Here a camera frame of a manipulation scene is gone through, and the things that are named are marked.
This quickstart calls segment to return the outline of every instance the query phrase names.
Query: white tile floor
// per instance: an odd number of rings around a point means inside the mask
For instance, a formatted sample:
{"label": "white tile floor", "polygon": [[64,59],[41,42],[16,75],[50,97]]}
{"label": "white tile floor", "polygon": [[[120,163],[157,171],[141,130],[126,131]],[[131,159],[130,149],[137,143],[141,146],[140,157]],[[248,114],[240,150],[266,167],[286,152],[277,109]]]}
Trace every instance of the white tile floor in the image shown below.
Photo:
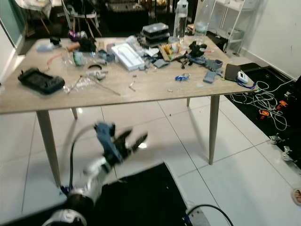
{"label": "white tile floor", "polygon": [[[300,225],[301,207],[290,197],[301,185],[301,170],[283,162],[280,150],[230,101],[221,98],[214,165],[208,165],[208,97],[79,109],[75,121],[69,109],[51,111],[62,182],[69,176],[71,138],[97,120],[114,121],[117,130],[133,127],[129,142],[148,131],[147,148],[140,150],[108,180],[168,162],[186,193],[188,203],[221,207],[234,225]],[[0,222],[34,213],[64,200],[55,187],[34,113],[0,115]],[[75,180],[102,147],[94,133],[75,148]],[[206,209],[213,226],[228,225]]]}

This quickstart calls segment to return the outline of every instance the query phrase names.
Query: chair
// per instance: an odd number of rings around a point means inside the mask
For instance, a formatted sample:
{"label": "chair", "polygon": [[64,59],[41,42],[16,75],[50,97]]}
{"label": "chair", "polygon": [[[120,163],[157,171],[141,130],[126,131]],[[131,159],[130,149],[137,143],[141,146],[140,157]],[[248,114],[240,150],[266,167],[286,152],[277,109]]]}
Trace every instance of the chair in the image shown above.
{"label": "chair", "polygon": [[30,35],[29,34],[27,14],[29,14],[29,17],[32,21],[31,10],[39,12],[40,20],[41,20],[45,30],[47,31],[47,33],[50,35],[49,29],[45,25],[42,16],[44,16],[50,22],[50,24],[52,25],[50,19],[48,18],[48,16],[44,12],[44,10],[47,9],[48,7],[51,8],[51,0],[45,0],[45,1],[42,1],[42,2],[39,2],[39,1],[36,1],[36,0],[15,0],[15,2],[17,3],[17,5],[19,7],[23,8],[25,10],[25,32],[26,32],[26,36]]}
{"label": "chair", "polygon": [[[73,17],[73,27],[71,27],[71,25],[69,25],[70,30],[73,29],[73,30],[75,31],[76,21],[77,21],[77,22],[78,22],[78,25],[79,25],[79,31],[80,31],[80,19],[85,19],[86,16],[85,16],[85,15],[75,14],[75,13],[70,12],[70,11],[67,9],[64,0],[62,0],[62,6],[63,6],[63,8],[64,8],[64,12],[65,12],[67,21],[68,21],[68,22],[70,21],[69,16],[72,16],[72,17]],[[91,14],[87,14],[87,19],[90,19],[90,21],[92,22],[93,26],[96,28],[97,32],[99,33],[100,37],[102,37],[102,34],[100,33],[100,31],[99,31],[99,29],[98,29],[98,28],[99,28],[99,24],[98,24],[96,12],[91,13]],[[87,25],[88,25],[89,31],[90,31],[90,33],[91,33],[91,36],[94,38],[94,35],[93,35],[93,33],[92,33],[92,30],[91,30],[91,27],[90,27],[88,21],[87,21]]]}

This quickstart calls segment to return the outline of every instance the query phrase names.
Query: table top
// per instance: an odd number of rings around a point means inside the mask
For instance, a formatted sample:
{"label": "table top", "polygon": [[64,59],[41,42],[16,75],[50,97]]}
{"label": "table top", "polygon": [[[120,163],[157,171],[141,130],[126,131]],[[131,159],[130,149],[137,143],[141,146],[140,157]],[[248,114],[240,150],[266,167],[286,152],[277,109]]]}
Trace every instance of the table top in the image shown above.
{"label": "table top", "polygon": [[[103,41],[104,46],[106,46],[109,43],[121,41],[121,39],[101,38],[97,39],[97,41]],[[120,96],[98,85],[85,87],[78,91],[73,90],[70,94],[59,90],[51,95],[42,95],[23,86],[17,79],[21,70],[26,71],[31,67],[37,67],[40,71],[44,71],[50,58],[66,52],[65,48],[58,48],[50,53],[38,53],[36,46],[42,42],[49,42],[49,39],[38,40],[26,54],[22,63],[4,82],[5,91],[0,93],[0,113],[126,104],[252,91],[237,85],[235,82],[222,80],[219,76],[215,77],[213,84],[207,84],[203,82],[207,69],[197,64],[193,64],[192,66],[186,65],[185,69],[181,69],[181,64],[175,61],[157,70],[151,64],[147,72],[138,70],[129,72],[119,62],[109,63],[103,67],[103,71],[109,71],[109,73],[101,83],[120,93]],[[191,36],[185,37],[184,44],[189,45],[191,42]],[[207,38],[205,43],[208,45],[208,49],[214,50],[213,53],[206,53],[206,57],[222,60],[222,68],[225,70],[226,65],[230,63],[228,57],[210,39]],[[62,39],[62,44],[63,46],[68,46],[70,41]],[[46,73],[53,76],[61,76],[64,78],[66,85],[70,85],[76,82],[80,75],[85,75],[86,70],[87,66],[65,66],[61,57],[58,57],[52,61],[50,70]],[[175,81],[174,78],[183,73],[190,73],[190,79],[182,82]],[[132,82],[134,82],[132,87],[136,92],[128,87]],[[249,80],[247,86],[252,86],[252,84],[253,82]]]}

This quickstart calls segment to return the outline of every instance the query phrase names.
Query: wooden table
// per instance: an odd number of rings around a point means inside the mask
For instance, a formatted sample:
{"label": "wooden table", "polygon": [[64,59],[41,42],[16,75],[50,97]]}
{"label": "wooden table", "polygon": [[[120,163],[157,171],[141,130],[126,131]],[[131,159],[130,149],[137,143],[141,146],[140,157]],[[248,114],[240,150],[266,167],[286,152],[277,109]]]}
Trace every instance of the wooden table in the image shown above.
{"label": "wooden table", "polygon": [[[104,38],[102,40],[106,46],[108,43],[121,41],[117,38]],[[40,124],[41,133],[48,160],[51,166],[55,183],[61,185],[57,155],[55,150],[55,142],[53,138],[49,110],[71,108],[74,117],[77,118],[77,107],[116,105],[135,102],[159,101],[169,99],[186,98],[187,106],[189,106],[190,98],[211,96],[210,108],[210,134],[209,134],[209,163],[213,163],[215,138],[217,131],[217,120],[219,111],[220,95],[250,92],[252,90],[243,88],[231,81],[223,81],[216,77],[213,84],[203,82],[203,78],[207,69],[197,64],[192,66],[186,65],[186,69],[181,69],[181,64],[172,62],[170,65],[162,69],[155,70],[154,66],[146,72],[133,71],[128,72],[121,63],[108,64],[103,70],[109,71],[107,77],[102,84],[117,91],[121,95],[116,95],[100,87],[90,87],[81,91],[72,91],[70,94],[58,91],[50,96],[41,95],[20,84],[17,77],[21,70],[27,70],[30,67],[38,67],[41,71],[47,68],[47,61],[53,56],[63,53],[65,49],[56,49],[50,53],[37,53],[36,46],[41,42],[48,40],[39,40],[26,54],[23,62],[9,76],[4,83],[5,92],[0,94],[0,113],[22,113],[36,111]],[[185,37],[184,44],[189,45],[192,37]],[[62,40],[63,46],[69,45],[68,39]],[[214,53],[207,55],[210,59],[219,59],[223,61],[223,69],[225,69],[229,59],[227,56],[215,46],[215,44],[207,39],[208,49],[214,50]],[[64,78],[66,84],[75,82],[80,75],[85,74],[87,67],[66,67],[61,58],[56,58],[50,65],[47,72],[50,75],[59,75]],[[175,81],[174,78],[183,73],[190,73],[190,80],[184,82]],[[129,89],[128,85],[135,80],[133,88]]]}

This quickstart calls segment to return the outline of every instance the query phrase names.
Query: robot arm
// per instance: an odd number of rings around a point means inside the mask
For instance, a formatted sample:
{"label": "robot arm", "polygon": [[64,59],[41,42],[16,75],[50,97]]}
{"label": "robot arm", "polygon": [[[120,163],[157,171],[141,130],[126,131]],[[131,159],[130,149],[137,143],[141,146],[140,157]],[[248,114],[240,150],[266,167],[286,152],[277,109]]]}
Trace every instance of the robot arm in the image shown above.
{"label": "robot arm", "polygon": [[87,226],[94,205],[101,195],[103,182],[115,164],[121,164],[146,139],[147,134],[141,136],[131,147],[126,147],[126,137],[131,130],[121,134],[117,139],[115,125],[98,123],[95,125],[97,138],[104,148],[101,158],[94,160],[85,167],[76,183],[70,190],[66,202],[61,210],[56,211],[43,226]]}

